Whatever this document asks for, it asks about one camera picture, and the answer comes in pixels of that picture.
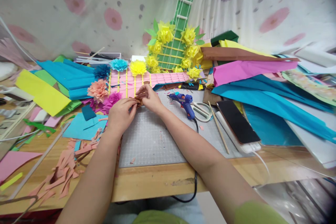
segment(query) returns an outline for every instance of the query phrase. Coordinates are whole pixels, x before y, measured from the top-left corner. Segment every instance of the gray cutting mat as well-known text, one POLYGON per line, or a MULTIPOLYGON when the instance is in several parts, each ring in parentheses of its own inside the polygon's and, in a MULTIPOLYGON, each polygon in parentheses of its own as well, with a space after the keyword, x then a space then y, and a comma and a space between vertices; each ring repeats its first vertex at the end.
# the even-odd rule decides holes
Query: gray cutting mat
MULTIPOLYGON (((192 95, 194 102, 202 102, 203 91, 178 90, 180 93, 192 95)), ((177 101, 170 104, 171 99, 167 97, 172 90, 159 90, 157 93, 164 104, 170 111, 179 117, 185 124, 196 130, 194 121, 188 120, 186 112, 181 108, 177 101)), ((222 134, 226 140, 230 154, 226 153, 223 141, 217 130, 215 121, 200 122, 197 120, 198 126, 203 126, 204 130, 199 128, 199 133, 209 143, 211 143, 226 158, 240 158, 253 156, 253 154, 242 155, 238 152, 222 126, 220 125, 222 134)), ((187 162, 182 153, 178 149, 175 141, 166 129, 162 120, 146 107, 142 106, 138 109, 135 118, 124 133, 121 144, 121 153, 119 159, 119 167, 135 167, 148 165, 163 165, 170 163, 187 162)))

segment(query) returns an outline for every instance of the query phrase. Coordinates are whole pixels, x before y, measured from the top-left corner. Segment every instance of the green paper leaf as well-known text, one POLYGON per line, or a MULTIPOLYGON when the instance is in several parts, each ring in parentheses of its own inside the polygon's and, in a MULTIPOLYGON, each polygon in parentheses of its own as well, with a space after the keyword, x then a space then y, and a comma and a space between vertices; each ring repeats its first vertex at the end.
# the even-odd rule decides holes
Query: green paper leaf
POLYGON ((159 31, 159 25, 157 24, 157 21, 156 19, 154 19, 154 31, 155 31, 155 34, 159 31))
POLYGON ((204 35, 205 35, 205 33, 198 34, 197 36, 195 36, 195 39, 198 40, 198 39, 200 39, 201 37, 203 37, 204 35))
POLYGON ((153 37, 156 37, 156 32, 152 29, 146 29, 145 30, 149 35, 153 36, 153 37))
POLYGON ((204 40, 197 40, 195 43, 196 45, 199 45, 199 46, 205 44, 204 40))
POLYGON ((152 38, 152 39, 149 41, 148 45, 153 46, 153 45, 155 45, 155 42, 156 42, 156 38, 152 38))
POLYGON ((200 26, 197 26, 197 28, 195 29, 195 34, 198 34, 200 31, 200 26))

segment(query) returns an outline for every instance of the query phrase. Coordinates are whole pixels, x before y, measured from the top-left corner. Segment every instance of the blue paper flower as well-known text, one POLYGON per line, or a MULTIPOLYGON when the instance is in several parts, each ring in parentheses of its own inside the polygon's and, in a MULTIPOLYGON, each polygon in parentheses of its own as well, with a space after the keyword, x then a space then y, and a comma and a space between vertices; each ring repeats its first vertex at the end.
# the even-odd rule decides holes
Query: blue paper flower
POLYGON ((110 73, 110 66, 109 65, 99 65, 95 68, 95 70, 93 71, 94 73, 94 77, 96 79, 105 79, 109 73, 110 73))
POLYGON ((123 72, 128 67, 128 62, 123 59, 115 59, 110 62, 110 65, 113 70, 117 70, 118 72, 123 72))

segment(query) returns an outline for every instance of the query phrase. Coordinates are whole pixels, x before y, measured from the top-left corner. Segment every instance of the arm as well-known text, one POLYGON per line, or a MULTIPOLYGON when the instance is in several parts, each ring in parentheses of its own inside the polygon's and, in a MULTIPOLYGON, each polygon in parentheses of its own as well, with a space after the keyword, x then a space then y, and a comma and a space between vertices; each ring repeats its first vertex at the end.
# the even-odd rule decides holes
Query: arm
POLYGON ((56 223, 102 223, 111 203, 114 169, 120 138, 131 124, 137 102, 119 100, 108 115, 108 126, 83 177, 71 194, 56 223))
POLYGON ((183 156, 202 177, 227 223, 234 223, 235 210, 243 203, 264 203, 218 150, 163 106, 150 85, 142 86, 137 95, 163 120, 183 156))

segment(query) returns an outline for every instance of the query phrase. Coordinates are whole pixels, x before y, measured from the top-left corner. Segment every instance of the floral fabric backdrop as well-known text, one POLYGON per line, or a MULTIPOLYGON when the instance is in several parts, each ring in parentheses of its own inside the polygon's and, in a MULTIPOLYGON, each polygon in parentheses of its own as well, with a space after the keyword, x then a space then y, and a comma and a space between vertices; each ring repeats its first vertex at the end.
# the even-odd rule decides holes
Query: floral fabric backdrop
MULTIPOLYGON (((177 0, 0 0, 0 16, 38 60, 74 51, 146 55, 153 20, 170 21, 177 0)), ((335 0, 194 0, 189 25, 212 38, 233 30, 244 46, 277 53, 336 40, 335 0)))

